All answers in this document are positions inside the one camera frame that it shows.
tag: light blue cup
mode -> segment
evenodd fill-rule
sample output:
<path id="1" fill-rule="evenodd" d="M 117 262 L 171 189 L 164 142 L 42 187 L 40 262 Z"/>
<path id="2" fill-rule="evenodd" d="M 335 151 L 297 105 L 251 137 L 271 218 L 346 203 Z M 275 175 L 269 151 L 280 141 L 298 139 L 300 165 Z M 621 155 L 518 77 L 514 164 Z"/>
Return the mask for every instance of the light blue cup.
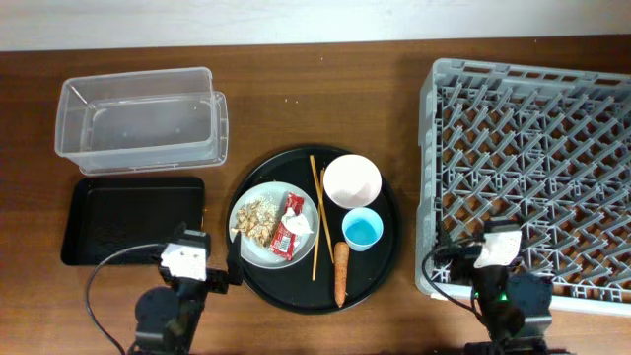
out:
<path id="1" fill-rule="evenodd" d="M 370 208 L 355 208 L 342 220 L 344 239 L 354 251 L 364 251 L 372 247 L 384 233 L 382 218 Z"/>

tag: blue liquid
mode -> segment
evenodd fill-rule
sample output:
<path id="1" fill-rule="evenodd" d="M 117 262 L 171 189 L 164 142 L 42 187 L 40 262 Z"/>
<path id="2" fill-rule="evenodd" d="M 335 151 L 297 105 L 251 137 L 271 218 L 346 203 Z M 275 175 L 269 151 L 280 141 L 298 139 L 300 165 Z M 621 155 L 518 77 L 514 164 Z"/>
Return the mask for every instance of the blue liquid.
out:
<path id="1" fill-rule="evenodd" d="M 368 221 L 359 220 L 348 226 L 346 237 L 353 243 L 368 245 L 377 240 L 377 232 Z"/>

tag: carrot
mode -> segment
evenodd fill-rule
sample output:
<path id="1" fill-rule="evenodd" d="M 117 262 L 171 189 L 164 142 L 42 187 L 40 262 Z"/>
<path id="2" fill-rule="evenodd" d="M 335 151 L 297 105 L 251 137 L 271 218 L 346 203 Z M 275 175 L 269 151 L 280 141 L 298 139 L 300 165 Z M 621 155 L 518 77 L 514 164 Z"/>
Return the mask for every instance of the carrot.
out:
<path id="1" fill-rule="evenodd" d="M 346 276 L 350 249 L 344 242 L 335 245 L 335 303 L 342 308 L 346 298 Z"/>

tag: wooden tabletop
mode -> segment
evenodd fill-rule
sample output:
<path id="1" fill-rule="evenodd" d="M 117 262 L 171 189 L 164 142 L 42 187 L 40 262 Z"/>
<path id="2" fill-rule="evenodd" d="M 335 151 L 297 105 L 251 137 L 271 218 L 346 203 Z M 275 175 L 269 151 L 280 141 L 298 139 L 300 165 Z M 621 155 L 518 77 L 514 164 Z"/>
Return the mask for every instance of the wooden tabletop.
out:
<path id="1" fill-rule="evenodd" d="M 92 268 L 59 258 L 72 188 L 82 178 L 53 150 L 62 82 L 190 66 L 210 68 L 215 88 L 226 94 L 228 161 L 153 176 L 205 181 L 212 266 L 225 267 L 227 208 L 237 185 L 261 159 L 296 144 L 332 144 L 370 157 L 391 183 L 405 221 L 401 259 L 366 302 L 338 314 L 300 316 L 266 304 L 245 285 L 232 287 L 208 297 L 194 353 L 433 354 L 487 340 L 470 313 L 414 285 L 419 90 L 440 57 L 631 73 L 631 36 L 0 53 L 0 352 L 115 350 L 83 306 Z M 134 338 L 138 297 L 161 283 L 155 266 L 108 268 L 95 282 L 95 313 L 125 347 Z M 546 333 L 552 347 L 628 352 L 631 319 L 552 315 Z"/>

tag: gray plastic basket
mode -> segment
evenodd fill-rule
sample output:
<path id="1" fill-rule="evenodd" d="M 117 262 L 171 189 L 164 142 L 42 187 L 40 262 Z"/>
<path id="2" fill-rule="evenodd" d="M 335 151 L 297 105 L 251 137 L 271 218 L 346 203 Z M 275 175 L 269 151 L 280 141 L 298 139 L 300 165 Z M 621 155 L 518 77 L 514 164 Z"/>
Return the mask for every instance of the gray plastic basket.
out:
<path id="1" fill-rule="evenodd" d="M 552 277 L 551 308 L 631 317 L 631 78 L 439 59 L 420 100 L 417 287 L 442 298 L 421 273 L 437 227 L 457 240 L 519 217 L 520 267 Z"/>

